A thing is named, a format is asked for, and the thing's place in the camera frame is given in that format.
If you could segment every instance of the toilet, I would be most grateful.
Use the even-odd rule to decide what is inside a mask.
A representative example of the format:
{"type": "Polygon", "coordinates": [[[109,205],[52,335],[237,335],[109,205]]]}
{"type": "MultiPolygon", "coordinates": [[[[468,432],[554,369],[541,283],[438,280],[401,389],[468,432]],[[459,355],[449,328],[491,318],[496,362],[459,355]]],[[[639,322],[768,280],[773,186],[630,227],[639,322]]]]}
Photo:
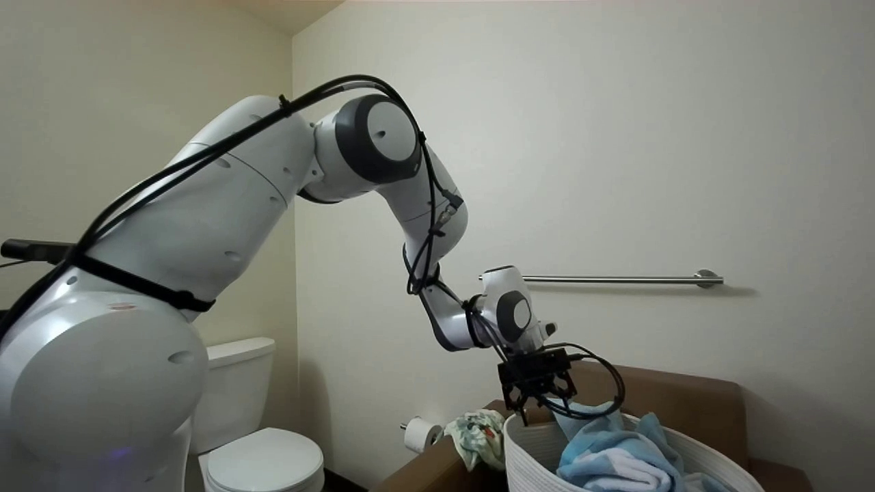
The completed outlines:
{"type": "Polygon", "coordinates": [[[321,451],[304,434],[258,430],[274,340],[239,340],[208,348],[211,376],[190,415],[208,492],[319,492],[321,451]]]}

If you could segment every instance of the blue towel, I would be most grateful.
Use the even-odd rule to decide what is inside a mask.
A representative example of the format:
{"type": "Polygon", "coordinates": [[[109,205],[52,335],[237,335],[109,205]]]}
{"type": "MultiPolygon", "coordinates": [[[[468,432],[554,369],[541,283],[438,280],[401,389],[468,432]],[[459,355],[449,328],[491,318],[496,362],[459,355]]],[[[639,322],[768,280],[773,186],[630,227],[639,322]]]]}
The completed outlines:
{"type": "Polygon", "coordinates": [[[727,492],[711,475],[684,474],[654,413],[636,430],[626,430],[619,413],[588,421],[562,449],[554,474],[584,492],[727,492]]]}

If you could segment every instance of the white basket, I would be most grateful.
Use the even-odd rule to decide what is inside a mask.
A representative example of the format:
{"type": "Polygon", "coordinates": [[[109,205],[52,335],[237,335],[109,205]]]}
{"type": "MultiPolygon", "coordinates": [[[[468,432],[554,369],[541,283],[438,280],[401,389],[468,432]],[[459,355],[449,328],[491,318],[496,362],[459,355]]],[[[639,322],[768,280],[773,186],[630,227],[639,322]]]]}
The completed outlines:
{"type": "MultiPolygon", "coordinates": [[[[667,444],[684,458],[686,474],[706,474],[718,480],[736,492],[764,492],[741,464],[707,449],[706,444],[663,426],[667,444]]],[[[557,480],[551,471],[565,434],[557,423],[524,426],[520,415],[503,423],[503,454],[511,492],[583,492],[578,488],[557,480]]]]}

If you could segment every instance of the grab bar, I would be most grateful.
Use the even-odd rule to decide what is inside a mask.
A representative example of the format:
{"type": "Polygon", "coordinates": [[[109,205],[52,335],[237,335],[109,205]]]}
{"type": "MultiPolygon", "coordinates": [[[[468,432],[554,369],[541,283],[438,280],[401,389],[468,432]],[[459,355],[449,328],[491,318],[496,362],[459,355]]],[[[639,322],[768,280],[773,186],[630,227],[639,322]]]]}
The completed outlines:
{"type": "Polygon", "coordinates": [[[695,285],[711,291],[723,285],[714,272],[697,272],[695,276],[524,276],[528,285],[695,285]]]}

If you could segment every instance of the bathroom wall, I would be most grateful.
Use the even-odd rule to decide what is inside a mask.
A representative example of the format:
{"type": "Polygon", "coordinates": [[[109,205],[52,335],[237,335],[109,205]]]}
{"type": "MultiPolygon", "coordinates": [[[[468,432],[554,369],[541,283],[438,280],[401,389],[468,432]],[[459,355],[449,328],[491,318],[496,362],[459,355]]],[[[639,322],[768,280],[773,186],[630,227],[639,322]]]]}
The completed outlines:
{"type": "MultiPolygon", "coordinates": [[[[286,50],[283,33],[215,0],[3,4],[0,238],[73,240],[227,104],[283,90],[286,50]]],[[[40,272],[0,272],[0,307],[40,272]]],[[[290,216],[196,332],[205,341],[278,340],[268,418],[291,421],[290,216]]]]}
{"type": "MultiPolygon", "coordinates": [[[[756,458],[872,489],[875,4],[345,4],[291,39],[295,90],[392,83],[469,205],[444,283],[695,273],[723,291],[535,291],[557,340],[745,389],[756,458]]],[[[375,484],[398,423],[496,396],[494,355],[443,354],[403,295],[376,197],[306,205],[306,432],[375,484]]]]}

